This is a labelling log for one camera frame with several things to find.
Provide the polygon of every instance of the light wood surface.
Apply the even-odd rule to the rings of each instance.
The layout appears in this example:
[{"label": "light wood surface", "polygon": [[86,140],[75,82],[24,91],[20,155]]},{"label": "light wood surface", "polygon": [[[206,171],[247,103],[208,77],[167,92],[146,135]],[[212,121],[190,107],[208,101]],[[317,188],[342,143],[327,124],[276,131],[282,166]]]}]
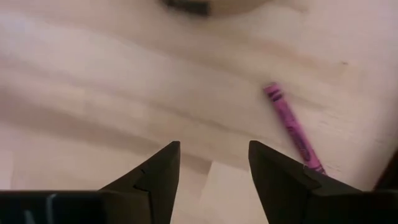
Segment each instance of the light wood surface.
[{"label": "light wood surface", "polygon": [[0,0],[0,187],[98,189],[182,142],[174,223],[266,223],[258,139],[300,161],[277,81],[328,174],[369,190],[398,146],[398,1],[279,0],[197,19],[156,0]]}]

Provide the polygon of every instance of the crayon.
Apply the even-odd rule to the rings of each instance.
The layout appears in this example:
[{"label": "crayon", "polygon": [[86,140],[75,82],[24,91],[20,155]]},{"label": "crayon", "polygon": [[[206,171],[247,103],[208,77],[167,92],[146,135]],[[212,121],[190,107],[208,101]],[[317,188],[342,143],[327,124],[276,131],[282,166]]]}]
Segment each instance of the crayon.
[{"label": "crayon", "polygon": [[284,92],[281,90],[280,86],[277,83],[272,83],[264,88],[264,92],[274,105],[280,120],[287,129],[296,149],[302,156],[305,165],[310,169],[326,175],[326,172],[315,154],[310,141],[305,136],[300,123],[297,121],[297,118],[294,116],[290,106],[287,104],[284,98]]}]

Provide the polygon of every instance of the pink crayon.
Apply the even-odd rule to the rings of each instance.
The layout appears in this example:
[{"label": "pink crayon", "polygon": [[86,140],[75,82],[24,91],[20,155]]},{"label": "pink crayon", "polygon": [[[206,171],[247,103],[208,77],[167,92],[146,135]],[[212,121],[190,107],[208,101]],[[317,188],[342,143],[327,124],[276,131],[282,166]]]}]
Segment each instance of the pink crayon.
[{"label": "pink crayon", "polygon": [[264,92],[270,98],[279,115],[280,120],[285,125],[290,137],[292,138],[295,147],[300,152],[304,159],[304,163],[308,168],[316,170],[326,175],[315,151],[313,150],[310,141],[304,134],[304,131],[294,116],[292,110],[284,99],[284,93],[280,86],[272,83],[270,86],[264,88]]}]

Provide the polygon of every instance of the wood grain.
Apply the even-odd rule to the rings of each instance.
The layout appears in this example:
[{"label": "wood grain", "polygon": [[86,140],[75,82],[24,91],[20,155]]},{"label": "wood grain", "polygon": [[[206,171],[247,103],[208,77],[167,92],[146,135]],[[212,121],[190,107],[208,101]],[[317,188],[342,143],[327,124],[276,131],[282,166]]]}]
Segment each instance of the wood grain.
[{"label": "wood grain", "polygon": [[156,0],[0,0],[1,187],[97,189],[180,140],[174,223],[264,223],[251,183],[223,187],[250,180],[249,140],[300,161],[261,91],[277,81],[326,171],[369,190],[398,145],[397,10],[280,0],[199,19]]}]

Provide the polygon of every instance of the blurry object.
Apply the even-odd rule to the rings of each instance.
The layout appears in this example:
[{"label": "blurry object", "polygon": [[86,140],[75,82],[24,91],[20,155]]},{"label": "blurry object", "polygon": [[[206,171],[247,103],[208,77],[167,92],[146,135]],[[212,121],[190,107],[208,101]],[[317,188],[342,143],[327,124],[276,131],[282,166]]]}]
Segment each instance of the blurry object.
[{"label": "blurry object", "polygon": [[169,224],[180,173],[180,143],[99,191],[0,192],[0,223]]},{"label": "blurry object", "polygon": [[269,224],[398,223],[398,191],[362,192],[251,141],[254,185]]},{"label": "blurry object", "polygon": [[383,175],[376,184],[376,190],[396,189],[398,190],[398,150],[393,155]]},{"label": "blurry object", "polygon": [[268,0],[162,0],[166,5],[199,16],[229,16],[253,10]]}]

